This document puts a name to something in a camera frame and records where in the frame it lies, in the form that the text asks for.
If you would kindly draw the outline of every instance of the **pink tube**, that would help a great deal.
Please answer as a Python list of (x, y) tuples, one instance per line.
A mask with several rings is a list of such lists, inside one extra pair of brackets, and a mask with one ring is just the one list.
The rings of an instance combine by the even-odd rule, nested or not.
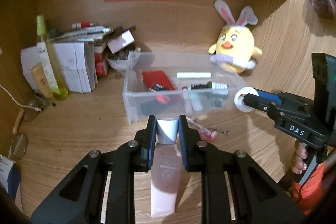
[(151, 169), (151, 218), (175, 213), (182, 171), (182, 156), (177, 144), (157, 143)]

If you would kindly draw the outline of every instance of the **hand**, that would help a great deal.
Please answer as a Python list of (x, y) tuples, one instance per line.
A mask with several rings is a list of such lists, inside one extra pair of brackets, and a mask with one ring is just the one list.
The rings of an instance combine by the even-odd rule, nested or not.
[(295, 152), (292, 157), (291, 169), (295, 174), (300, 175), (303, 170), (307, 169), (307, 164), (302, 159), (307, 158), (307, 149), (299, 141), (295, 141)]

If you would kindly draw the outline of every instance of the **cream tube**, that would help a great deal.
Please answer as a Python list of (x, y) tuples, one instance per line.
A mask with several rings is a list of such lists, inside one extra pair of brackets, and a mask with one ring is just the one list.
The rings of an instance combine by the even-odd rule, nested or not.
[(53, 93), (51, 92), (51, 89), (45, 77), (42, 64), (37, 63), (34, 67), (30, 69), (30, 73), (34, 79), (35, 84), (37, 85), (38, 89), (43, 94), (43, 96), (48, 99), (52, 99)]
[(182, 156), (177, 144), (156, 143), (151, 169), (151, 218), (175, 213), (182, 171)]

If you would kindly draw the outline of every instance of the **yellow chick plush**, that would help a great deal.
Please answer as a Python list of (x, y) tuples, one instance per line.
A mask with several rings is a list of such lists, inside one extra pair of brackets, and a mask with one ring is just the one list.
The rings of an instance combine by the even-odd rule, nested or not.
[(239, 19), (235, 22), (228, 5), (223, 0), (216, 0), (215, 8), (220, 16), (227, 22), (223, 27), (216, 44), (209, 48), (211, 62), (218, 62), (225, 69), (226, 64), (236, 73), (246, 69), (253, 69), (255, 61), (250, 60), (262, 54), (261, 49), (254, 46), (251, 31), (245, 27), (248, 23), (257, 24), (258, 20), (251, 7), (246, 6), (241, 11)]

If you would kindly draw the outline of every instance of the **small box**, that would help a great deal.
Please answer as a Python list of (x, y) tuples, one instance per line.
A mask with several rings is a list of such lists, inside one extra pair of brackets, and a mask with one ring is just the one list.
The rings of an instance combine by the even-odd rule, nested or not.
[[(182, 52), (141, 52), (136, 62), (133, 52), (128, 56), (125, 73), (123, 99), (128, 123), (146, 121), (149, 115), (157, 118), (178, 118), (186, 114), (206, 114), (214, 110), (235, 108), (235, 94), (247, 86), (243, 79), (227, 66), (226, 70), (211, 64), (208, 54)], [(162, 70), (165, 72), (175, 90), (149, 91), (142, 81), (144, 71)], [(177, 78), (178, 72), (207, 72), (209, 78)], [(185, 87), (207, 82), (227, 84), (226, 90), (195, 89)], [(156, 99), (158, 95), (176, 98), (171, 104), (162, 104)]]
[(106, 76), (109, 65), (107, 60), (104, 59), (100, 62), (95, 62), (97, 76)]

